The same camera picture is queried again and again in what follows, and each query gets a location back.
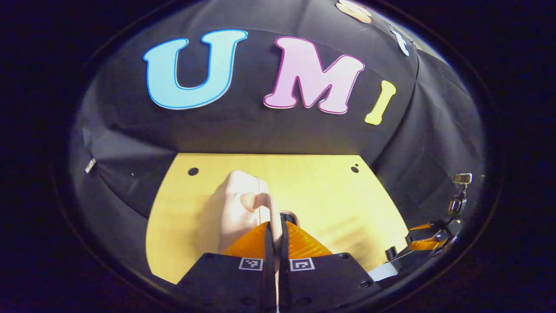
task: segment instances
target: orange soft gripper pad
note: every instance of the orange soft gripper pad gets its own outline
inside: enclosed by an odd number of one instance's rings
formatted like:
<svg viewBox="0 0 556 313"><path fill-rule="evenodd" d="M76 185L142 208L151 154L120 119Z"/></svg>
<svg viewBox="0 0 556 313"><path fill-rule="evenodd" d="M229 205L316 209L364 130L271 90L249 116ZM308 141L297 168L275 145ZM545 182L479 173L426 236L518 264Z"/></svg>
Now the orange soft gripper pad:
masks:
<svg viewBox="0 0 556 313"><path fill-rule="evenodd" d="M286 222L290 236L290 259L322 257L332 254L322 243L296 225Z"/></svg>
<svg viewBox="0 0 556 313"><path fill-rule="evenodd" d="M225 256L265 258L265 230L268 222L248 231L222 253Z"/></svg>

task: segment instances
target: letter u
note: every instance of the letter u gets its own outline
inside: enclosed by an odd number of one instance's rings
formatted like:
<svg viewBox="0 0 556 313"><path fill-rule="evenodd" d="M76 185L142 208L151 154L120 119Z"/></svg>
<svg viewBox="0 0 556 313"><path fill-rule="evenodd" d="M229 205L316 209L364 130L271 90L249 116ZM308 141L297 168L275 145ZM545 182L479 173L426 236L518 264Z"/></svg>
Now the letter u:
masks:
<svg viewBox="0 0 556 313"><path fill-rule="evenodd" d="M193 109L216 101L226 93L232 80L234 55L238 42L247 38L241 30L222 30L205 34L202 42L210 45L208 75L196 87L177 82L177 55L189 41L185 38L162 43L145 53L147 88L152 101L172 110Z"/></svg>

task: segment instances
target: cutout letter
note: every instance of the cutout letter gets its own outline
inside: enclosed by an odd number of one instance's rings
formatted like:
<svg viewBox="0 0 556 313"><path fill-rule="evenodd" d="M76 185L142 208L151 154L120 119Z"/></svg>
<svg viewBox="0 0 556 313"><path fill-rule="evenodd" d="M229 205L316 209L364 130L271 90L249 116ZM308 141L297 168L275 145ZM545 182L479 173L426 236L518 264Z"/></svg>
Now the cutout letter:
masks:
<svg viewBox="0 0 556 313"><path fill-rule="evenodd" d="M282 49L282 63L274 91L263 100L266 106L275 109L294 107L297 99L293 96L293 89L298 81L305 107L312 107L330 89L326 99L319 102L319 109L332 114L348 111L347 101L357 75L365 68L363 62L342 55L323 71L312 42L295 37L280 37L276 45Z"/></svg>
<svg viewBox="0 0 556 313"><path fill-rule="evenodd" d="M147 61L147 88L152 101L173 110L193 109L216 101L230 87L236 45L246 38L247 32L240 30L205 34L201 41L210 45L207 79L191 88L178 84L176 72L177 55L189 43L187 39L168 41L147 51L143 59Z"/></svg>
<svg viewBox="0 0 556 313"><path fill-rule="evenodd" d="M371 113L367 114L365 117L365 122L373 125L378 125L382 122L382 115L384 114L390 99L396 94L396 87L392 85L391 82L383 80L380 86L382 87L382 91L376 101L375 107Z"/></svg>

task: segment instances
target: yellow wooden surface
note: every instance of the yellow wooden surface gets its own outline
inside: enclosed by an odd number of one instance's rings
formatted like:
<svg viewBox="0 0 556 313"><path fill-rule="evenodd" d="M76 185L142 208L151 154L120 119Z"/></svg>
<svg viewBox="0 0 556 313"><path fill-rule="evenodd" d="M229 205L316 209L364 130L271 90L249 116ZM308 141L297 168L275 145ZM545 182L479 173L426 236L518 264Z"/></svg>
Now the yellow wooden surface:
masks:
<svg viewBox="0 0 556 313"><path fill-rule="evenodd" d="M355 164L359 172L351 167ZM189 176L191 168L199 173ZM366 271L385 250L406 247L408 229L396 206L358 155L177 154L148 220L152 273L178 283L198 258L218 248L222 182L233 170L265 180L280 210L332 253L348 252Z"/></svg>

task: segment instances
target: pink letter m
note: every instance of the pink letter m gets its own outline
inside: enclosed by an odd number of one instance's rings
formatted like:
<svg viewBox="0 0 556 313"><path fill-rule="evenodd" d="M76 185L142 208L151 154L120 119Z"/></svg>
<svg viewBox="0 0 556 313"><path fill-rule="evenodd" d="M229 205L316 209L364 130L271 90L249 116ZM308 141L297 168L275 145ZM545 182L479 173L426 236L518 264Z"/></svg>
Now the pink letter m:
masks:
<svg viewBox="0 0 556 313"><path fill-rule="evenodd" d="M305 107L312 107L330 88L328 96L319 102L319 109L332 114L348 111L347 101L357 75L365 68L363 62L342 55L323 71L312 42L295 37L280 37L276 45L282 49L282 63L274 91L263 100L266 106L274 109L294 107L297 99L293 92L297 80Z"/></svg>

